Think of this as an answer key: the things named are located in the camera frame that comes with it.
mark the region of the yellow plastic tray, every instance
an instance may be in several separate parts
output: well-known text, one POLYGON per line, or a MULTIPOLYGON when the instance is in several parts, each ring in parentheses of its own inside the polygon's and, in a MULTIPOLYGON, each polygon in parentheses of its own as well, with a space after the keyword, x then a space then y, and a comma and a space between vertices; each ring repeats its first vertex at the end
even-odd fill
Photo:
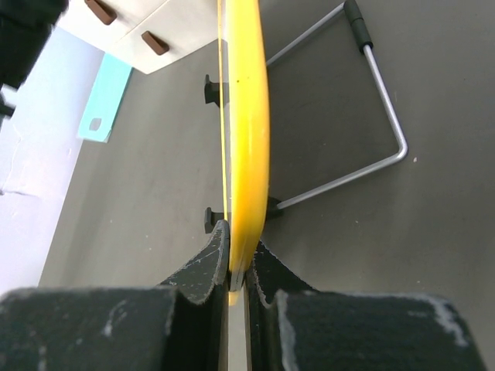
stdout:
POLYGON ((270 121, 258 0, 218 0, 224 212, 230 289, 241 289, 265 224, 270 121))

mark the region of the metal rod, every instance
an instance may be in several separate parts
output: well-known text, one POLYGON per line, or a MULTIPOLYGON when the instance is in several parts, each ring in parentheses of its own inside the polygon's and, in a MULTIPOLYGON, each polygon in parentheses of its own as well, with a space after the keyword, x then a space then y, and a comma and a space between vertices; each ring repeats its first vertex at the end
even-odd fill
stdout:
POLYGON ((391 99, 388 95, 387 88, 385 87, 384 81, 381 78, 380 70, 378 69, 377 62, 374 58, 373 52, 369 46, 364 47, 364 55, 366 56, 367 62, 370 65, 371 73, 373 74, 374 82, 377 85, 377 89, 380 93, 381 101, 384 104, 385 110, 387 111, 388 120, 391 123, 392 130, 394 132, 395 138, 398 143, 398 151, 395 155, 387 157, 379 162, 375 162, 372 165, 368 165, 360 170, 355 172, 351 172, 348 175, 343 176, 342 178, 338 178, 333 180, 332 182, 321 185, 318 188, 312 189, 311 191, 305 192, 299 196, 292 197, 286 201, 283 201, 277 205, 279 209, 285 209, 289 206, 295 205, 296 203, 300 203, 306 199, 310 199, 314 196, 319 195, 320 193, 329 191, 338 186, 344 185, 348 182, 352 182, 355 179, 361 178, 362 176, 371 174, 372 172, 376 172, 382 168, 386 168, 390 165, 395 164, 396 162, 401 161, 408 153, 408 143, 405 140, 404 132, 402 131, 399 120, 397 119, 397 115, 395 114, 394 106, 392 105, 391 99))
POLYGON ((276 53, 272 58, 268 60, 266 65, 270 67, 273 63, 275 63, 277 60, 282 58, 285 54, 290 52, 292 49, 294 49, 298 44, 302 43, 304 40, 306 40, 312 33, 314 33, 316 30, 320 29, 322 26, 324 26, 330 19, 335 18, 337 15, 339 15, 343 11, 343 3, 338 5, 334 10, 332 10, 330 13, 325 15, 323 18, 321 18, 317 23, 309 27, 300 37, 292 41, 290 44, 288 44, 284 49, 280 50, 278 53, 276 53))

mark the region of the white wall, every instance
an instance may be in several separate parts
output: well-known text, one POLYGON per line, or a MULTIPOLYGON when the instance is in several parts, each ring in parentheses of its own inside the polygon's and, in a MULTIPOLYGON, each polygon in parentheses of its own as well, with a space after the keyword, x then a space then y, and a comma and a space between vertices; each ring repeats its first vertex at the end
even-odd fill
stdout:
POLYGON ((2 90, 17 110, 0 131, 0 294, 39 282, 102 58, 100 50, 56 29, 26 84, 15 93, 2 90))

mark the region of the black rubber sleeve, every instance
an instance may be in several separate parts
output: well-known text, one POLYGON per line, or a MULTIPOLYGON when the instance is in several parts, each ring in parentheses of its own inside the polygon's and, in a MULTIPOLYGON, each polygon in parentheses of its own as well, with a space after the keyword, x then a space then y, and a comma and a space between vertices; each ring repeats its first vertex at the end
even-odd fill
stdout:
POLYGON ((343 10, 346 13, 350 28, 353 30, 354 38, 359 51, 363 53, 363 49, 366 45, 373 49, 373 42, 371 41, 370 33, 366 28, 366 23, 364 23, 363 15, 361 14, 361 10, 359 10, 359 6, 356 1, 346 0, 343 4, 343 10))

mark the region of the brown drawer handle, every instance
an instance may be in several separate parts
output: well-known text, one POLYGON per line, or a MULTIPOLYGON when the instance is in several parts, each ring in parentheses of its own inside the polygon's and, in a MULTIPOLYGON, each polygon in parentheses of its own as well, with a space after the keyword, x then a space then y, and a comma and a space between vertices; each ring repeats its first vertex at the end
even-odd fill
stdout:
POLYGON ((160 39, 159 37, 153 35, 151 32, 146 31, 141 35, 142 39, 145 40, 145 43, 148 44, 150 48, 153 49, 153 51, 158 54, 159 56, 162 56, 163 54, 167 53, 170 50, 169 44, 167 44, 165 41, 160 39))
POLYGON ((100 19, 104 25, 109 26, 117 19, 117 13, 110 6, 100 0, 84 0, 91 11, 100 19))

